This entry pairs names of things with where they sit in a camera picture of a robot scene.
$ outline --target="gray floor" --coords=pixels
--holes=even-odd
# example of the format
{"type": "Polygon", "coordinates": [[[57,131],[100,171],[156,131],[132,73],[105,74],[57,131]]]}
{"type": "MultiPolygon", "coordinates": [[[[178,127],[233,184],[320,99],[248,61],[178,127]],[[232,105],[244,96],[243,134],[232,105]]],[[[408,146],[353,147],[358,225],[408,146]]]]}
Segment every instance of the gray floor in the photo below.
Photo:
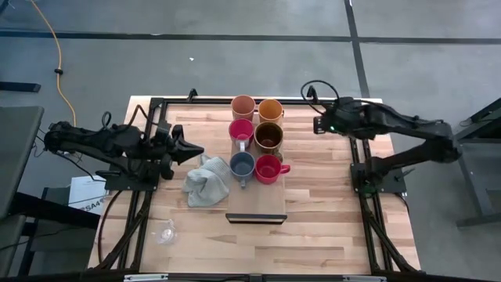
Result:
{"type": "MultiPolygon", "coordinates": [[[[0,27],[44,30],[29,2],[12,0],[0,27]]],[[[342,0],[40,0],[60,31],[172,34],[349,35],[342,0]]],[[[352,0],[359,35],[499,38],[495,0],[352,0]]],[[[350,43],[61,40],[63,91],[79,126],[98,128],[102,112],[121,122],[132,95],[251,94],[298,96],[309,79],[332,82],[342,96],[360,97],[350,43]]],[[[370,95],[402,113],[457,125],[500,97],[501,45],[362,44],[370,95]]],[[[70,120],[52,70],[52,39],[0,38],[0,80],[31,81],[40,93],[0,93],[0,105],[41,105],[42,128],[70,120]]],[[[322,96],[332,93],[319,89],[322,96]]],[[[392,136],[396,151],[419,140],[392,136]]],[[[106,166],[89,158],[90,170],[106,166]]],[[[28,162],[20,190],[40,195],[82,175],[44,154],[28,162]]],[[[501,280],[501,225],[458,230],[474,215],[457,164],[420,164],[406,178],[423,270],[501,280]]]]}

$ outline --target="orange cable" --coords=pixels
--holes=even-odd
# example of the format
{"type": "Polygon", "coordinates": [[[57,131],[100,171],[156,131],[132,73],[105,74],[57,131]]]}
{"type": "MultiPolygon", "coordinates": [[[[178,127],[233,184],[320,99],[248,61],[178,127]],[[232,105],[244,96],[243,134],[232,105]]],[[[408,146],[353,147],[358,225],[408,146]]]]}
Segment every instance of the orange cable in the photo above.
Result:
{"type": "MultiPolygon", "coordinates": [[[[49,28],[50,32],[52,33],[52,36],[54,37],[54,41],[56,42],[57,46],[57,52],[59,54],[59,63],[57,65],[57,69],[61,70],[61,63],[63,61],[63,58],[61,56],[61,46],[59,45],[59,40],[57,40],[56,32],[52,29],[52,26],[50,25],[49,21],[45,18],[44,13],[41,12],[41,10],[38,8],[37,4],[34,2],[34,0],[30,0],[31,4],[33,4],[33,7],[37,10],[38,14],[40,14],[41,18],[45,21],[45,24],[47,24],[47,27],[49,28]]],[[[63,92],[61,91],[61,74],[56,73],[56,85],[57,85],[57,91],[63,97],[64,102],[68,104],[68,107],[71,110],[71,114],[73,115],[73,126],[77,126],[77,115],[75,114],[75,110],[73,106],[71,106],[70,101],[64,96],[63,92]]]]}

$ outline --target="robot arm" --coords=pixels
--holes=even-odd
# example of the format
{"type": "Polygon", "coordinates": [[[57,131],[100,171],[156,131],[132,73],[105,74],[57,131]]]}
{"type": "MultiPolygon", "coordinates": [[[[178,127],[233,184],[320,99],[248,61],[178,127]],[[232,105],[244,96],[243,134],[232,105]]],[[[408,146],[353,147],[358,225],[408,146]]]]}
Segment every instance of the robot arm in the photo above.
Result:
{"type": "Polygon", "coordinates": [[[105,179],[125,176],[136,182],[155,183],[158,174],[164,179],[172,179],[173,161],[179,165],[204,152],[204,148],[184,140],[181,125],[175,125],[169,135],[171,125],[161,121],[152,139],[144,139],[142,132],[131,125],[112,125],[99,131],[75,128],[67,121],[51,124],[45,134],[45,149],[57,154],[58,151],[79,152],[112,166],[111,171],[97,172],[105,179]]]}
{"type": "Polygon", "coordinates": [[[374,139],[390,132],[424,139],[424,143],[390,157],[366,160],[364,180],[378,184],[389,171],[425,161],[449,163],[457,160],[460,149],[452,129],[444,121],[425,121],[398,113],[381,103],[341,97],[323,105],[326,111],[314,118],[314,133],[332,132],[356,139],[374,139]]]}

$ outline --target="gray mug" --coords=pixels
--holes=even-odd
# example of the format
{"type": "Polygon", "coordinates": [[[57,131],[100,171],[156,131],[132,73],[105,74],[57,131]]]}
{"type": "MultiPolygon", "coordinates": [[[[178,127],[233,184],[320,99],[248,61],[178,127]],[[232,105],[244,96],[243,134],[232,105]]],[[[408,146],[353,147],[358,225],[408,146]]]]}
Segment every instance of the gray mug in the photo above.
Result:
{"type": "Polygon", "coordinates": [[[245,188],[247,181],[252,178],[256,161],[248,152],[239,152],[229,161],[233,176],[240,181],[240,187],[245,188]]]}

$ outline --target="mug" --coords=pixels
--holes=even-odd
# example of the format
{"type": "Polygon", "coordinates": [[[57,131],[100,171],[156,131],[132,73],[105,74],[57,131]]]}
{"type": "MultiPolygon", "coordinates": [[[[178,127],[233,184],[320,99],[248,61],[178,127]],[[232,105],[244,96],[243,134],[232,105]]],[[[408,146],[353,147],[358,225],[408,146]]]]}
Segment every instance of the mug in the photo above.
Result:
{"type": "Polygon", "coordinates": [[[249,147],[254,138],[254,125],[247,119],[237,119],[229,124],[229,136],[241,152],[249,147]]]}
{"type": "Polygon", "coordinates": [[[252,97],[246,95],[240,95],[232,100],[232,112],[233,120],[240,118],[245,118],[252,121],[254,117],[254,109],[256,107],[256,102],[252,97]]]}
{"type": "Polygon", "coordinates": [[[282,122],[283,107],[275,99],[265,99],[258,106],[259,122],[272,121],[277,124],[282,122]]]}
{"type": "Polygon", "coordinates": [[[272,184],[279,175],[290,172],[290,165],[282,164],[279,158],[273,155],[264,155],[256,161],[256,179],[260,183],[272,184]]]}
{"type": "Polygon", "coordinates": [[[234,154],[232,159],[229,160],[229,167],[236,180],[240,181],[240,187],[243,189],[247,182],[252,179],[256,164],[251,154],[248,152],[239,152],[234,154]]]}
{"type": "Polygon", "coordinates": [[[256,146],[264,154],[277,154],[283,141],[283,130],[274,122],[263,122],[254,131],[256,146]]]}

